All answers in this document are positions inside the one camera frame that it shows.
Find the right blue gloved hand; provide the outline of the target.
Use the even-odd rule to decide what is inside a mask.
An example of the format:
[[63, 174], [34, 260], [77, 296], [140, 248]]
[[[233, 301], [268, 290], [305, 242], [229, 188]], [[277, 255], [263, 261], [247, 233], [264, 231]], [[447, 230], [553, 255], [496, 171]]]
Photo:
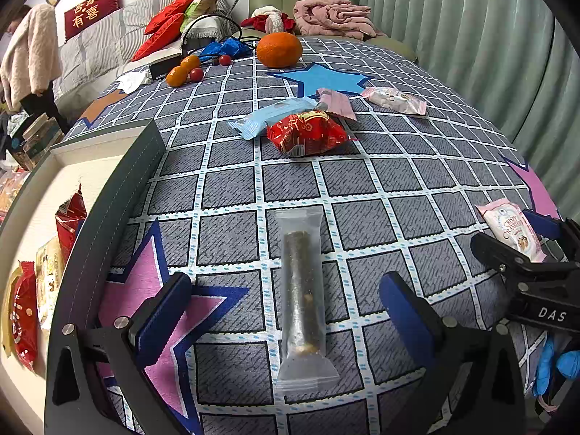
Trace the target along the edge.
[[532, 390], [534, 397], [542, 397], [548, 391], [551, 373], [554, 369], [565, 379], [578, 380], [580, 370], [579, 352], [565, 352], [557, 356], [555, 352], [555, 336], [548, 334], [536, 370], [535, 383]]

